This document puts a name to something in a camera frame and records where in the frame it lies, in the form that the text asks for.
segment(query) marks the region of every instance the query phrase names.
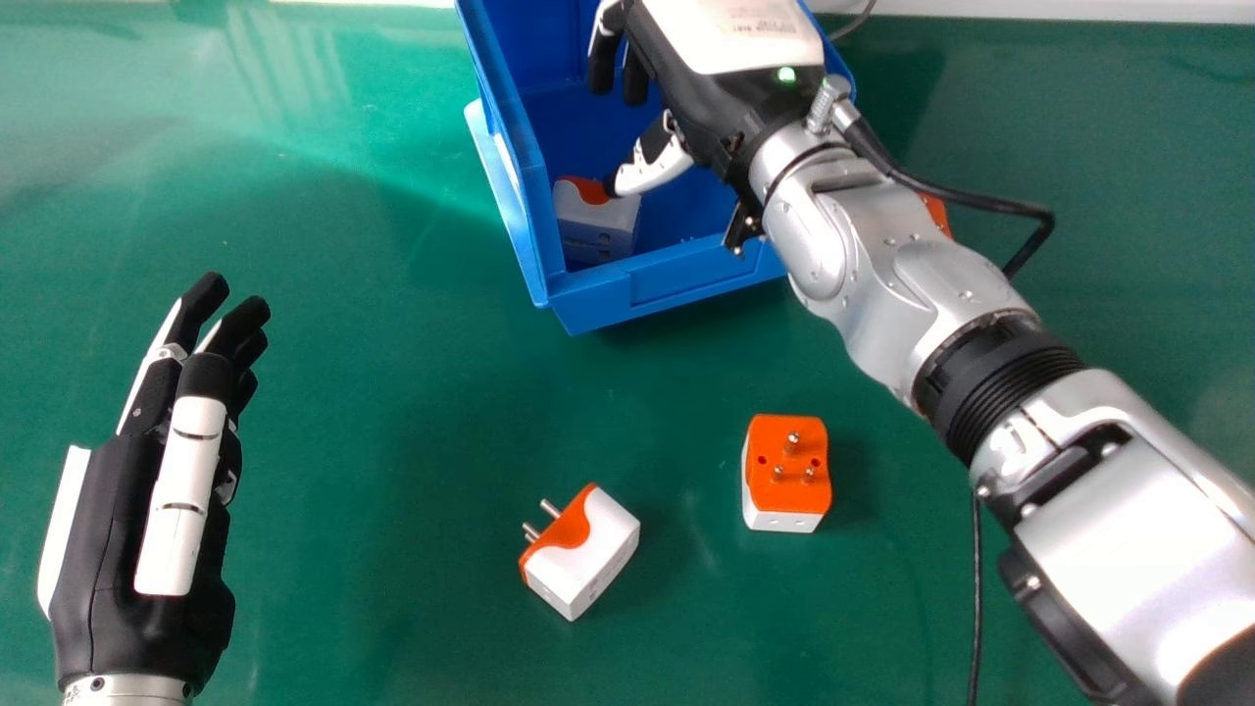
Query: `blue bin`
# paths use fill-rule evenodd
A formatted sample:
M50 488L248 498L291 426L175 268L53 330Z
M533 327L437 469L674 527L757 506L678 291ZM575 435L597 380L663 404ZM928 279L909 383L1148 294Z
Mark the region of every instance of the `blue bin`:
M585 51L597 0L458 0L479 79L466 118L532 302L551 307L575 335L784 273L771 246L745 243L743 257L720 240L732 188L693 168L646 193L636 250L595 266L562 255L552 184L566 174L614 168L661 107L630 108L616 93L585 87ZM847 78L831 44L828 70Z

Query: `green tabletop surface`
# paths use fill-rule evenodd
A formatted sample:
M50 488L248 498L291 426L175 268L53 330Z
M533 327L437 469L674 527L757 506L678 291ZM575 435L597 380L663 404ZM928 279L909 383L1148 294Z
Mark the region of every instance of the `green tabletop surface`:
M904 163L1055 207L1020 291L1255 482L1251 28L873 18L842 50ZM207 268L275 316L235 632L198 702L961 702L960 464L784 281L563 332L528 300L476 98L452 10L0 8L0 703L58 698L34 592L65 448L108 438ZM999 261L1032 228L951 224ZM817 534L742 522L757 413L827 424ZM520 523L590 482L641 542L567 623L520 581ZM1083 703L986 527L981 702Z

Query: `robotic hand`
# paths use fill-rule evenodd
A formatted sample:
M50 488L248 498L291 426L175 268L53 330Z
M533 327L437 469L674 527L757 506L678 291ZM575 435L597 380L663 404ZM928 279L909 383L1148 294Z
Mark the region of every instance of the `robotic hand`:
M690 163L739 196L724 240L766 236L802 303L970 469L1012 548L999 573L1094 701L1250 703L1255 495L1114 375L1047 332L1008 277L1048 211L935 187L887 154L825 76L796 0L604 0L589 85L656 82L665 110L610 193ZM1004 271L946 237L919 192L1043 228Z
M270 307L246 298L193 349L227 293L210 272L174 301L113 438L69 450L38 584L64 703L187 703L231 637L226 507Z

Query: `plug pin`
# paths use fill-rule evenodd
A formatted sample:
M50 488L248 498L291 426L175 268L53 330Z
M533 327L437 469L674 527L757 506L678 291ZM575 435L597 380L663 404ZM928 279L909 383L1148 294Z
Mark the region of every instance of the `plug pin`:
M546 513L548 513L548 517L553 518L555 520L558 518L558 515L562 514L562 513L558 512L557 508L553 507L552 503L550 503L545 498L541 498L541 510L545 510Z

